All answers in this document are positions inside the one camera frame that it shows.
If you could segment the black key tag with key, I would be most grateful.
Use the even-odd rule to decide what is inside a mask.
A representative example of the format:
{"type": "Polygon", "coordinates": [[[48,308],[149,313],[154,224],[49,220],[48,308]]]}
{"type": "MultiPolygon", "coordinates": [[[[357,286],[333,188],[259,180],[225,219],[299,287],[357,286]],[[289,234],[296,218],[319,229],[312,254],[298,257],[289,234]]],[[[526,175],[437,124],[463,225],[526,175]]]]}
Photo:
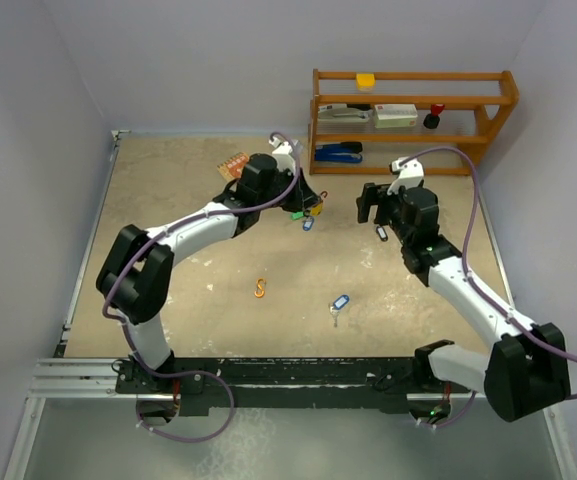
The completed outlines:
{"type": "Polygon", "coordinates": [[[376,234],[382,242],[387,242],[389,237],[386,233],[386,230],[382,226],[377,226],[375,228],[376,234]]]}

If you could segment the yellow key tag with key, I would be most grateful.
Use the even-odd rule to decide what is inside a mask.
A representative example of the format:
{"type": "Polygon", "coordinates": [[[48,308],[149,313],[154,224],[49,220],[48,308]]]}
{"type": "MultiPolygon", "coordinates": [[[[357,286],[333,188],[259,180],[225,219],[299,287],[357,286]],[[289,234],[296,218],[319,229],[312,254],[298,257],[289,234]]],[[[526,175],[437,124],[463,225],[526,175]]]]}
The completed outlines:
{"type": "Polygon", "coordinates": [[[321,214],[322,210],[323,210],[323,205],[324,202],[320,201],[319,203],[317,203],[315,206],[313,206],[310,210],[309,210],[309,215],[310,216],[318,216],[321,214]]]}

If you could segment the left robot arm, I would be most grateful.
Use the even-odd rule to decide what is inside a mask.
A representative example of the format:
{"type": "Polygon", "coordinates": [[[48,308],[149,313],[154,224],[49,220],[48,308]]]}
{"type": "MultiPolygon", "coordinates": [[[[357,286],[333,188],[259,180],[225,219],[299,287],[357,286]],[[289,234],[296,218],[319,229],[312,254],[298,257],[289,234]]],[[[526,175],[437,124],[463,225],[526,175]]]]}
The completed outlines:
{"type": "Polygon", "coordinates": [[[97,276],[96,289],[104,298],[102,314],[120,322],[132,358],[142,364],[139,381],[152,392],[162,392],[173,382],[174,353],[165,338],[161,310],[177,265],[243,234],[268,208],[310,213],[321,203],[300,167],[281,167],[272,155],[254,154],[240,177],[197,212],[159,227],[123,227],[97,276]]]}

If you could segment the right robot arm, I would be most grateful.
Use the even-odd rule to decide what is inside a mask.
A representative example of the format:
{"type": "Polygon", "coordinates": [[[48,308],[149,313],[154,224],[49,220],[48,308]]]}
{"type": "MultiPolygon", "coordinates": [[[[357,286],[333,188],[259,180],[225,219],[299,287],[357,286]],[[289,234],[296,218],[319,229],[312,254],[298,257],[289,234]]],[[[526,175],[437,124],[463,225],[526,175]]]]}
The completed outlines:
{"type": "Polygon", "coordinates": [[[450,340],[419,347],[413,380],[424,391],[446,381],[482,393],[493,411],[513,422],[571,395],[565,338],[552,323],[539,325],[514,310],[468,265],[439,231],[437,196],[423,185],[391,193],[367,183],[356,200],[357,220],[389,227],[410,274],[446,300],[487,345],[486,355],[450,340]]]}

